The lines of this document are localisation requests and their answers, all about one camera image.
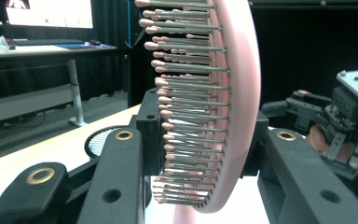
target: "hairbrush head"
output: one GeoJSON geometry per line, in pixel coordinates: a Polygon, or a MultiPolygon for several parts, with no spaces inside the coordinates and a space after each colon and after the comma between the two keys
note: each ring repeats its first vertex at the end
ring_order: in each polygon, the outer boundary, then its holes
{"type": "Polygon", "coordinates": [[[247,1],[136,0],[141,25],[158,36],[145,47],[152,62],[160,113],[166,121],[165,172],[157,177],[160,203],[220,210],[234,189],[252,141],[260,98],[255,28],[247,1]]]}

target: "desk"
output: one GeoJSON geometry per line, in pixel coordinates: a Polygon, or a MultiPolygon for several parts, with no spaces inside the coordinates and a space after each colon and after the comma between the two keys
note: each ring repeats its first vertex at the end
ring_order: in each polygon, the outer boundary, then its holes
{"type": "Polygon", "coordinates": [[[32,46],[16,47],[16,49],[9,50],[6,53],[0,53],[0,65],[65,60],[71,78],[71,83],[67,85],[0,98],[0,120],[73,101],[75,117],[70,121],[77,126],[85,125],[77,81],[76,58],[104,55],[115,51],[116,47],[106,45],[85,48],[76,46],[75,49],[56,46],[32,46]]]}
{"type": "MultiPolygon", "coordinates": [[[[87,137],[102,128],[127,125],[139,107],[131,107],[0,158],[0,195],[19,173],[39,162],[60,162],[68,171],[87,162],[89,157],[84,151],[87,137]]],[[[239,179],[226,206],[214,214],[197,214],[198,223],[269,223],[256,180],[256,177],[239,179]]],[[[145,223],[172,223],[173,209],[172,204],[158,204],[152,200],[145,211],[145,223]]]]}

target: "dark floor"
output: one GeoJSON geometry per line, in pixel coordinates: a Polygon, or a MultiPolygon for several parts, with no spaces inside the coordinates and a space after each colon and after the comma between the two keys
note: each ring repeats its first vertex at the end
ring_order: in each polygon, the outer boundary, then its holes
{"type": "MultiPolygon", "coordinates": [[[[126,92],[103,95],[82,102],[84,120],[91,123],[127,108],[126,92]]],[[[71,105],[66,108],[37,113],[29,118],[14,119],[0,126],[0,157],[47,140],[76,128],[69,123],[75,116],[71,105]]]]}

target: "desk leg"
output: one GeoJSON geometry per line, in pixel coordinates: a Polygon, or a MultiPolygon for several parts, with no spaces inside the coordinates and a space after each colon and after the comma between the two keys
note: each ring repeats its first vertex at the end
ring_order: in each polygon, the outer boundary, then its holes
{"type": "Polygon", "coordinates": [[[84,126],[87,123],[83,120],[83,109],[81,106],[79,82],[77,81],[77,71],[75,59],[68,61],[69,76],[71,77],[71,91],[74,99],[75,117],[70,119],[70,122],[78,127],[84,126]]]}

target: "hairbrush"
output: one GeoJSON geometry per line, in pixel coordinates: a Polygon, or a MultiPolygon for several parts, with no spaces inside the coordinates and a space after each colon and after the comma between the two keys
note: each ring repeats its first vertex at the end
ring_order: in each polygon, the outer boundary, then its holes
{"type": "Polygon", "coordinates": [[[243,0],[135,0],[153,35],[145,48],[160,77],[165,119],[159,203],[220,210],[234,189],[252,141],[260,99],[255,28],[243,0]]]}

